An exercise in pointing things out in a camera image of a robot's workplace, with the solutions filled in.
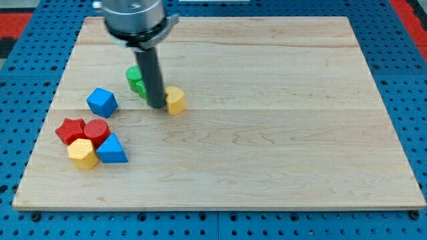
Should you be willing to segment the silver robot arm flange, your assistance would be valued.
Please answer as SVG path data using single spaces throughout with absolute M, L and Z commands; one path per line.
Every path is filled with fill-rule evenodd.
M 103 14 L 113 41 L 134 51 L 154 48 L 179 23 L 178 14 L 166 15 L 162 0 L 98 0 L 92 7 Z

